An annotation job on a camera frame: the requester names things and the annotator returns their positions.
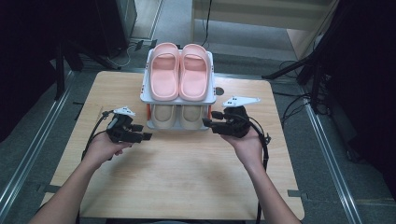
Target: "cable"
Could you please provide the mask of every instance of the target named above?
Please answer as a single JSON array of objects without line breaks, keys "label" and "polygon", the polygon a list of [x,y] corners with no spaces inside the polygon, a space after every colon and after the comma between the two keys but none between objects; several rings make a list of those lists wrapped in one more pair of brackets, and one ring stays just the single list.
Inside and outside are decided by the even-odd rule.
[{"label": "cable", "polygon": [[[269,160],[267,145],[271,141],[271,137],[268,134],[267,134],[267,137],[264,136],[264,130],[263,130],[262,126],[254,118],[248,117],[248,119],[246,119],[243,116],[240,116],[240,115],[237,115],[237,114],[227,114],[227,115],[229,115],[229,116],[231,115],[233,117],[237,117],[237,118],[240,118],[240,119],[244,120],[259,135],[259,140],[262,143],[262,152],[263,152],[262,153],[262,167],[266,171],[267,170],[268,160]],[[253,122],[251,122],[249,119],[253,119],[256,122],[256,124],[260,127],[260,129]],[[257,205],[256,224],[260,224],[261,220],[262,220],[262,206],[260,205],[260,202],[259,202],[258,205]]]},{"label": "cable", "polygon": [[[204,1],[201,1],[201,8],[204,8]],[[201,10],[201,12],[202,12],[202,17],[204,16],[204,10],[202,9]],[[205,27],[205,20],[204,19],[202,19],[202,27],[203,27],[203,29],[204,29],[204,31],[205,31],[205,33],[206,33],[206,27]]]},{"label": "cable", "polygon": [[288,93],[283,93],[283,92],[278,92],[278,91],[273,91],[273,94],[283,95],[283,96],[295,96],[295,97],[301,96],[301,95],[288,94]]},{"label": "cable", "polygon": [[[207,36],[207,31],[206,31],[206,28],[205,28],[204,20],[202,20],[202,26],[204,27],[204,31],[206,32],[206,36]],[[207,48],[206,49],[209,49],[209,47],[210,47],[209,42],[207,42],[206,44],[207,44]]]},{"label": "cable", "polygon": [[309,105],[309,103],[305,103],[303,105],[298,106],[297,108],[294,108],[285,118],[282,119],[283,124],[286,122],[286,120],[288,118],[290,118],[291,116],[298,114],[299,112],[301,112],[304,108],[305,105]]},{"label": "cable", "polygon": [[111,113],[113,113],[113,111],[105,111],[105,112],[103,112],[103,113],[102,113],[102,117],[99,118],[99,120],[96,122],[96,125],[95,125],[95,127],[93,128],[93,130],[92,130],[92,132],[91,132],[90,138],[88,139],[87,145],[85,146],[84,151],[82,151],[81,160],[83,160],[85,154],[87,154],[88,148],[89,148],[90,143],[91,143],[91,141],[93,140],[93,138],[95,138],[96,135],[98,135],[99,133],[102,133],[102,132],[99,132],[99,133],[95,134],[96,129],[99,127],[99,124],[102,122],[102,120],[106,119]]},{"label": "cable", "polygon": [[118,63],[115,63],[115,62],[113,62],[113,61],[111,61],[108,57],[107,57],[107,59],[111,62],[111,63],[113,63],[114,65],[116,65],[116,66],[118,66],[118,67],[124,67],[124,66],[126,66],[126,65],[128,65],[130,62],[131,62],[131,55],[129,55],[129,49],[131,48],[131,47],[134,47],[135,45],[130,45],[129,47],[128,47],[128,49],[126,49],[126,54],[128,55],[128,62],[127,63],[125,63],[125,64],[118,64]]},{"label": "cable", "polygon": [[295,112],[294,114],[289,114],[289,115],[286,116],[286,113],[288,112],[288,110],[290,109],[290,107],[291,107],[294,103],[296,103],[299,99],[301,99],[301,98],[303,98],[303,97],[308,97],[308,98],[309,98],[309,95],[310,95],[310,93],[299,95],[296,99],[294,99],[294,100],[288,105],[288,107],[286,107],[286,110],[283,112],[283,116],[282,116],[282,118],[281,118],[281,126],[282,126],[282,129],[285,127],[285,121],[286,121],[286,119],[288,119],[288,118],[291,117],[292,115],[295,115],[295,114],[297,114],[298,112],[301,111],[301,110],[300,110],[300,111],[298,111],[298,112]]},{"label": "cable", "polygon": [[207,18],[206,18],[206,35],[205,35],[205,40],[204,43],[202,43],[202,47],[204,46],[204,44],[206,43],[207,37],[209,36],[209,18],[210,18],[210,9],[212,8],[212,0],[210,0],[209,2],[209,10],[207,11]]}]

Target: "black cable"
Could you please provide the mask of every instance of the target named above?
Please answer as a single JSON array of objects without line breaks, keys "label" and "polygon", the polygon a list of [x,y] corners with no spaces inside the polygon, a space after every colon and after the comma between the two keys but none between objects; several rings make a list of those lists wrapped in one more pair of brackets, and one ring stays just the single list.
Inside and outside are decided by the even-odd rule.
[{"label": "black cable", "polygon": [[93,128],[93,130],[91,132],[90,138],[88,139],[87,145],[85,146],[84,151],[82,151],[81,160],[84,159],[84,156],[87,153],[88,147],[90,146],[90,143],[91,143],[92,139],[94,137],[96,137],[96,135],[98,135],[99,133],[102,133],[102,132],[99,132],[99,133],[95,134],[96,129],[99,127],[99,124],[102,122],[102,120],[106,119],[108,117],[108,115],[110,115],[111,113],[113,113],[113,112],[112,111],[103,112],[102,113],[102,117],[99,118],[99,120],[96,122],[96,125],[95,125],[95,127]]},{"label": "black cable", "polygon": [[212,8],[212,0],[210,0],[210,2],[209,2],[209,10],[207,11],[206,29],[205,29],[206,35],[205,35],[204,43],[201,45],[202,47],[206,43],[207,37],[209,36],[209,18],[210,18],[210,9],[211,8]]},{"label": "black cable", "polygon": [[[202,27],[204,28],[204,31],[205,31],[206,36],[207,36],[206,27],[205,27],[205,20],[202,20]],[[210,44],[209,44],[209,42],[207,42],[207,49],[209,49],[209,47],[210,47]]]},{"label": "black cable", "polygon": [[283,92],[278,92],[278,91],[273,91],[273,94],[282,95],[282,96],[294,96],[294,97],[301,96],[301,94],[300,95],[294,95],[294,94],[288,94],[288,93],[283,93]]},{"label": "black cable", "polygon": [[288,112],[288,110],[290,109],[290,107],[291,107],[294,103],[296,103],[299,99],[301,99],[301,98],[303,98],[303,97],[309,97],[309,94],[310,94],[310,93],[299,95],[296,99],[294,99],[294,100],[288,105],[288,107],[286,107],[286,110],[283,112],[283,116],[282,116],[282,119],[281,119],[282,129],[283,129],[284,126],[285,126],[285,117],[286,117],[286,113]]},{"label": "black cable", "polygon": [[301,112],[303,110],[304,106],[308,105],[308,104],[309,103],[305,103],[303,105],[298,106],[297,108],[294,108],[285,118],[282,119],[282,122],[285,123],[288,118]]},{"label": "black cable", "polygon": [[[268,164],[268,160],[269,160],[269,155],[268,155],[268,147],[267,145],[269,144],[269,142],[271,141],[271,137],[268,136],[267,134],[267,138],[265,138],[264,136],[264,130],[262,128],[262,126],[260,125],[260,123],[255,120],[254,118],[248,117],[249,119],[253,119],[257,125],[260,127],[260,129],[250,120],[237,115],[237,114],[228,114],[237,118],[240,118],[242,120],[244,120],[245,122],[248,122],[250,124],[250,127],[252,127],[254,129],[254,131],[256,131],[256,133],[259,135],[259,140],[262,143],[262,166],[265,170],[265,172],[267,171],[267,164]],[[260,202],[257,205],[257,216],[256,216],[256,224],[260,224],[260,221],[262,220],[262,206],[260,205]]]},{"label": "black cable", "polygon": [[[318,105],[323,105],[324,108],[324,112],[320,111],[320,109],[318,108]],[[330,115],[331,114],[331,110],[328,106],[328,103],[325,100],[317,100],[317,113],[320,115]]]}]

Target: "finger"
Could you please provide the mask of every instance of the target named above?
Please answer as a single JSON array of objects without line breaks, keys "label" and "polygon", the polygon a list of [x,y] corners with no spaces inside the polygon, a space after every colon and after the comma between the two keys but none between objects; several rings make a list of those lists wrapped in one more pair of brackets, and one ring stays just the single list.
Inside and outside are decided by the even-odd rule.
[{"label": "finger", "polygon": [[117,143],[115,149],[117,151],[124,149],[126,147],[131,147],[133,145],[133,143],[127,143],[127,142],[121,142],[121,143]]},{"label": "finger", "polygon": [[119,155],[121,155],[122,153],[123,153],[123,151],[120,150],[120,151],[117,151],[117,152],[115,153],[115,155],[116,155],[116,156],[119,156]]}]

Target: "person's left hand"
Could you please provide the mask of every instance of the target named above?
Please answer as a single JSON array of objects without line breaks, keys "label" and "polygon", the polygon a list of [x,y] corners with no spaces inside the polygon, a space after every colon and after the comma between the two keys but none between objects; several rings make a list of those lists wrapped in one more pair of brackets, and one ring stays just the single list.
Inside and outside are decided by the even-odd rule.
[{"label": "person's left hand", "polygon": [[113,143],[107,133],[99,133],[92,139],[83,162],[98,169],[103,162],[110,159],[113,155],[118,156],[122,154],[124,148],[131,146],[132,143],[127,142]]}]

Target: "black stand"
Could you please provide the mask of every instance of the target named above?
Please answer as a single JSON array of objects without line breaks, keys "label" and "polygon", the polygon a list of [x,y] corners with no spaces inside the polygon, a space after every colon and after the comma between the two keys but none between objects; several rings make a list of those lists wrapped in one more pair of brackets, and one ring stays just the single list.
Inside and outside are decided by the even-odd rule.
[{"label": "black stand", "polygon": [[312,91],[310,93],[310,104],[315,113],[318,113],[318,89],[324,74],[323,63],[326,62],[326,52],[332,47],[331,44],[334,43],[335,34],[337,34],[342,21],[346,17],[347,13],[354,7],[356,1],[343,5],[342,3],[343,1],[339,3],[329,29],[311,54],[301,59],[299,62],[293,63],[272,75],[262,76],[264,79],[275,79],[303,66],[304,68],[301,70],[299,76],[297,76],[297,83],[305,85],[312,76],[314,77]]},{"label": "black stand", "polygon": [[59,100],[59,98],[64,93],[64,59],[67,60],[73,71],[81,71],[84,67],[82,60],[78,56],[79,52],[87,55],[88,57],[109,70],[119,69],[113,67],[111,63],[108,63],[106,60],[102,59],[91,51],[83,48],[78,43],[61,39],[56,48],[56,101]]}]

